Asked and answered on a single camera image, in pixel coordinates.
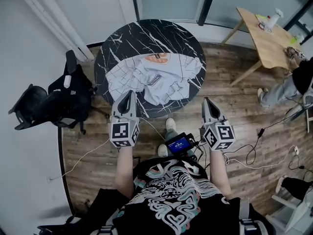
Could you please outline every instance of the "black office chair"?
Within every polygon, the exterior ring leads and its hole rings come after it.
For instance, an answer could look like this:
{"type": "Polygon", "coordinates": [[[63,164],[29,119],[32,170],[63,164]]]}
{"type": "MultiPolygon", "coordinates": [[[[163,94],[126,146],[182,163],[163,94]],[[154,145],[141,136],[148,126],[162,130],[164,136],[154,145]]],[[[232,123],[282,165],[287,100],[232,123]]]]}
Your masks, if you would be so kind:
{"type": "Polygon", "coordinates": [[[109,114],[91,106],[96,89],[83,73],[82,67],[77,65],[75,54],[70,50],[67,52],[64,74],[49,86],[49,94],[43,88],[31,84],[9,114],[15,112],[20,122],[16,130],[50,121],[58,127],[70,129],[80,123],[80,131],[85,134],[84,121],[91,109],[109,118],[109,114]],[[65,88],[67,75],[71,76],[71,80],[69,87],[65,88]]]}

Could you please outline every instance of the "table leg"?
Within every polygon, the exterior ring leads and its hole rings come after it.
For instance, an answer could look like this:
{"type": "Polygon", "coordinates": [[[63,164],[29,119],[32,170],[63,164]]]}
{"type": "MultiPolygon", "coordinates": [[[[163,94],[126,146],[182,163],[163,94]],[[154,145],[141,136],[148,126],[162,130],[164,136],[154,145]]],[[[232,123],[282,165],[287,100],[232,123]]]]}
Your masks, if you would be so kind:
{"type": "Polygon", "coordinates": [[[221,45],[225,44],[226,41],[244,24],[244,20],[240,20],[240,22],[236,25],[235,28],[227,35],[227,37],[224,38],[224,40],[221,42],[221,45]]]}
{"type": "Polygon", "coordinates": [[[246,76],[253,73],[256,69],[258,69],[262,65],[261,61],[258,61],[255,65],[251,66],[250,69],[248,69],[244,74],[242,74],[240,77],[238,77],[235,81],[233,81],[230,86],[234,86],[239,81],[243,80],[246,76]]]}

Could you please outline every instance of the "wooden table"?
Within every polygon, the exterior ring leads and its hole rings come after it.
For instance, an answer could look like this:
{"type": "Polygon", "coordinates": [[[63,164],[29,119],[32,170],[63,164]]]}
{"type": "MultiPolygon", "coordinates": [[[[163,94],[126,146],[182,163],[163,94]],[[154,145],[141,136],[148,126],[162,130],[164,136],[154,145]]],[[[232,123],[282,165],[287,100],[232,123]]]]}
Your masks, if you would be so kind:
{"type": "MultiPolygon", "coordinates": [[[[258,52],[260,60],[249,68],[244,74],[238,77],[230,85],[233,86],[246,76],[254,72],[260,66],[267,69],[274,67],[282,67],[289,69],[290,58],[285,54],[285,49],[288,46],[300,49],[300,44],[291,44],[290,41],[293,36],[285,31],[282,27],[275,25],[272,29],[273,34],[264,32],[259,28],[259,21],[256,16],[242,8],[237,8],[239,15],[241,16],[240,22],[237,26],[228,34],[228,36],[222,41],[222,45],[243,25],[246,24],[249,33],[254,42],[255,48],[258,52]]],[[[295,68],[296,63],[292,62],[291,67],[295,68]]]]}

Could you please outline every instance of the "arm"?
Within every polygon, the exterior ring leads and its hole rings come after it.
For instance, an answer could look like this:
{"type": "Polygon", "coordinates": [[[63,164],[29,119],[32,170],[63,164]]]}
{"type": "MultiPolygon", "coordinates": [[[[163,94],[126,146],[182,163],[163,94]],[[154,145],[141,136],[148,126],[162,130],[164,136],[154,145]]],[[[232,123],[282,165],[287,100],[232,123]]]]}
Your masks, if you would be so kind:
{"type": "Polygon", "coordinates": [[[210,181],[221,191],[227,200],[232,199],[226,166],[221,151],[210,150],[210,181]]]}
{"type": "Polygon", "coordinates": [[[132,147],[123,147],[119,151],[114,184],[120,193],[132,199],[134,193],[132,147]]]}

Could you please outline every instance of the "gray jeans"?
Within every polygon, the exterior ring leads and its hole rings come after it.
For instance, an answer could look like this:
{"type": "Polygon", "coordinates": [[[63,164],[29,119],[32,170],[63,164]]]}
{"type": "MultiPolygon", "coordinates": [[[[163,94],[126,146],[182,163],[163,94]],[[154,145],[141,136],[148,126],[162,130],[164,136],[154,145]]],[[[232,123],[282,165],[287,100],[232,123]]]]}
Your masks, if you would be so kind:
{"type": "Polygon", "coordinates": [[[292,76],[290,75],[281,84],[275,85],[269,92],[262,92],[259,100],[263,107],[268,107],[289,99],[296,100],[302,94],[294,85],[292,76]]]}
{"type": "MultiPolygon", "coordinates": [[[[176,131],[170,129],[169,132],[166,132],[166,134],[165,134],[165,141],[168,141],[168,140],[176,137],[177,135],[178,135],[178,133],[176,131]]],[[[173,156],[173,153],[169,149],[167,149],[167,152],[168,152],[168,157],[173,156]]],[[[194,155],[194,152],[192,150],[188,150],[187,154],[188,154],[188,157],[190,157],[190,156],[194,155]]]]}

